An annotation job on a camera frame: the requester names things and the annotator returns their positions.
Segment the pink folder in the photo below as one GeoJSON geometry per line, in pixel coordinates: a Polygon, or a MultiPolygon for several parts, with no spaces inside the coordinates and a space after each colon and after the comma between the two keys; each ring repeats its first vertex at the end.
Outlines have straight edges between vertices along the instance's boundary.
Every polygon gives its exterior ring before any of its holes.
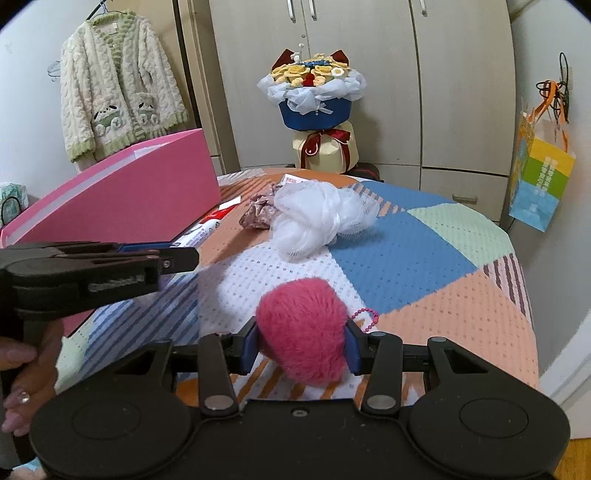
{"type": "MultiPolygon", "coordinates": [[[[203,130],[122,150],[35,202],[0,232],[17,242],[170,241],[221,200],[203,130]]],[[[87,313],[65,320],[72,330],[87,313]]]]}

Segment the red ribbon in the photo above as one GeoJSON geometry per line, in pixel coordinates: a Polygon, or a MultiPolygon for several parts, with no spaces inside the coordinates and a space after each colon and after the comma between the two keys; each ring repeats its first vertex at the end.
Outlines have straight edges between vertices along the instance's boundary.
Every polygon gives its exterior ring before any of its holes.
{"type": "Polygon", "coordinates": [[[301,148],[300,154],[300,168],[306,168],[306,158],[313,157],[320,151],[320,140],[322,135],[328,135],[329,137],[334,138],[340,144],[340,150],[343,154],[343,158],[345,159],[345,171],[349,170],[349,165],[351,163],[351,153],[349,151],[348,142],[351,139],[351,132],[347,132],[347,130],[338,130],[336,128],[331,128],[329,130],[318,130],[317,132],[312,132],[306,138],[304,145],[301,148]]]}

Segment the black circular pad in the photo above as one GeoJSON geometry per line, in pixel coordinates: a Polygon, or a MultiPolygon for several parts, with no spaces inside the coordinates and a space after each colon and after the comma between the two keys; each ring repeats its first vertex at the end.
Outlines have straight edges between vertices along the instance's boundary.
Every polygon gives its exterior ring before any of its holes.
{"type": "Polygon", "coordinates": [[[519,405],[498,398],[481,398],[468,402],[460,410],[464,426],[483,437],[511,438],[527,427],[527,413],[519,405]]]}
{"type": "Polygon", "coordinates": [[[91,440],[115,440],[133,434],[142,421],[135,405],[121,400],[99,400],[82,407],[72,419],[78,435],[91,440]]]}
{"type": "Polygon", "coordinates": [[[30,441],[52,473],[100,480],[149,472],[177,453],[190,431],[188,408],[164,390],[74,388],[39,410],[30,441]]]}
{"type": "Polygon", "coordinates": [[[516,379],[455,375],[414,404],[410,435],[464,476],[522,478],[558,463],[569,438],[560,407],[516,379]]]}

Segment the pink pom pom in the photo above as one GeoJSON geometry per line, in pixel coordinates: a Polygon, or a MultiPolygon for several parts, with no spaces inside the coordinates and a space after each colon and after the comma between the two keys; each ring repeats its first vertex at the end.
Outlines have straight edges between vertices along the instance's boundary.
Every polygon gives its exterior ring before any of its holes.
{"type": "Polygon", "coordinates": [[[321,278],[284,283],[256,309],[265,354],[287,377],[308,385],[341,379],[347,307],[321,278]]]}

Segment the orange strap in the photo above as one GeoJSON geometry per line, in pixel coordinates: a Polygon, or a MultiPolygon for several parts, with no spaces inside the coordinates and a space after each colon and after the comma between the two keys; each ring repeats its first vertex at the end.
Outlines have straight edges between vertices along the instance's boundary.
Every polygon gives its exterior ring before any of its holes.
{"type": "MultiPolygon", "coordinates": [[[[531,112],[529,116],[529,121],[534,125],[540,120],[540,118],[542,118],[542,115],[544,115],[548,111],[548,108],[550,108],[550,105],[552,105],[552,102],[554,101],[554,98],[556,98],[558,93],[558,84],[554,80],[546,80],[544,82],[544,87],[546,88],[540,90],[540,94],[542,95],[542,97],[544,97],[544,100],[541,104],[539,104],[536,107],[536,109],[533,112],[531,112]],[[548,96],[545,96],[543,93],[546,91],[548,92],[548,96]]],[[[560,131],[562,133],[562,146],[563,150],[566,153],[568,153],[569,136],[564,130],[564,126],[566,125],[566,117],[564,116],[564,102],[561,95],[558,95],[557,99],[560,106],[560,115],[558,116],[558,123],[560,124],[560,131]]]]}

